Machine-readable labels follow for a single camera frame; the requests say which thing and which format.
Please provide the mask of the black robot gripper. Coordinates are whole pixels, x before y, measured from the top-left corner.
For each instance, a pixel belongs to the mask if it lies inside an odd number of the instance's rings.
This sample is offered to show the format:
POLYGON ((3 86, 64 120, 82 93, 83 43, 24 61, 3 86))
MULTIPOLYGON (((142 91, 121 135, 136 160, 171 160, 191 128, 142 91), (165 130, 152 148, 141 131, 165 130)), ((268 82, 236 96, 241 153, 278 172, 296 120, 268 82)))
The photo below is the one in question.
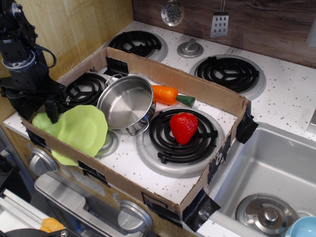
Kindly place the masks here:
POLYGON ((2 60, 2 64, 10 72, 10 76, 0 79, 1 87, 36 97, 9 98, 16 112, 25 120, 29 120, 44 104, 51 122, 56 123, 62 113, 62 105, 59 101, 67 98, 66 86, 54 81, 49 76, 47 66, 42 66, 34 55, 19 62, 2 60))

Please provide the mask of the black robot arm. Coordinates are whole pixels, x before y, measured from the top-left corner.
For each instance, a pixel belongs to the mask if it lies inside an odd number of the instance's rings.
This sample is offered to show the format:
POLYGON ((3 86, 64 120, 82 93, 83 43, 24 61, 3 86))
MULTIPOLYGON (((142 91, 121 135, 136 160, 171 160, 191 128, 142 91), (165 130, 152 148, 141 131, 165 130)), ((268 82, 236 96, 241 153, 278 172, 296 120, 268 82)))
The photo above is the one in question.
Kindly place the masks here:
POLYGON ((66 87, 49 75, 44 52, 36 44, 35 27, 28 22, 21 5, 14 0, 0 2, 1 63, 10 76, 0 79, 0 94, 29 120, 41 106, 52 123, 56 123, 66 103, 66 87))

